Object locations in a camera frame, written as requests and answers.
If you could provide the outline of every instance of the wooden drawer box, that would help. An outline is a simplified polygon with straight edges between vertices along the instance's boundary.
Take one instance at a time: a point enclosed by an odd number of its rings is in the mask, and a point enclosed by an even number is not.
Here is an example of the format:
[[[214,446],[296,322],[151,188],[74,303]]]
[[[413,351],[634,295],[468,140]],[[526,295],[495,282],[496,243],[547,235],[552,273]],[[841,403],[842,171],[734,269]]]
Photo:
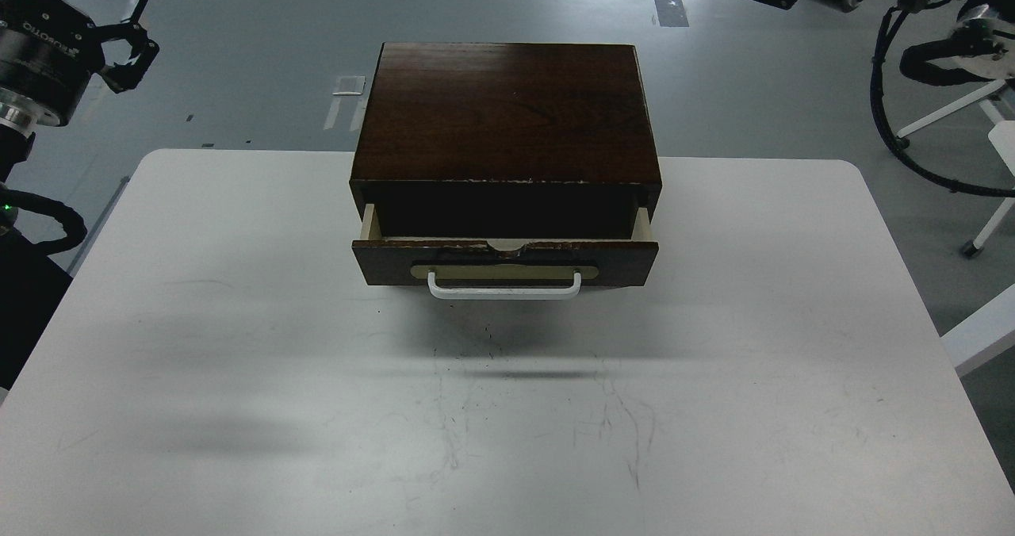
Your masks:
[[[349,185],[369,284],[642,285],[662,180],[634,48],[386,44]]]

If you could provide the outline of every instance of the drawer handle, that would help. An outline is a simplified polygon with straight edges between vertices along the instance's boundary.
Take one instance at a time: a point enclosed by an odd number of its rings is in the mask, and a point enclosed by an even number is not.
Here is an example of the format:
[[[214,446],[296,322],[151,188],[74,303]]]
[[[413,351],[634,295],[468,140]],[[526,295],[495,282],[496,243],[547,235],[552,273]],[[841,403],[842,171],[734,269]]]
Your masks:
[[[430,294],[442,300],[566,300],[582,289],[582,273],[574,271],[573,282],[565,288],[447,288],[437,285],[437,273],[426,273]]]

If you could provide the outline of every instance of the open drawer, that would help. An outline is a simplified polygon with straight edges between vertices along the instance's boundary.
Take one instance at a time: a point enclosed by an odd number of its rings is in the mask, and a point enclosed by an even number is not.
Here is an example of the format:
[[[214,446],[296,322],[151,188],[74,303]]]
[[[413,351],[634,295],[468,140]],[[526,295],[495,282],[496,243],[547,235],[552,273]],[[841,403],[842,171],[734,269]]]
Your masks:
[[[389,42],[349,187],[369,284],[644,285],[663,186],[634,48]]]
[[[374,204],[366,204],[352,251],[367,284],[567,286],[644,285],[659,252],[649,211],[638,208],[629,239],[470,239],[385,237]]]

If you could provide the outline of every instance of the white table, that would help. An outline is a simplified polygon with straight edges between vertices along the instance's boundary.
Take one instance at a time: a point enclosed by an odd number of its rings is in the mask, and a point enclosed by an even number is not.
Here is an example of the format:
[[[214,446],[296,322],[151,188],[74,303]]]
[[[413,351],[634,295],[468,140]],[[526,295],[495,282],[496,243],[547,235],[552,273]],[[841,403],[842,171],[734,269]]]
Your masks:
[[[645,288],[367,287],[341,153],[141,164],[6,402],[4,534],[1015,533],[858,172],[663,159]]]

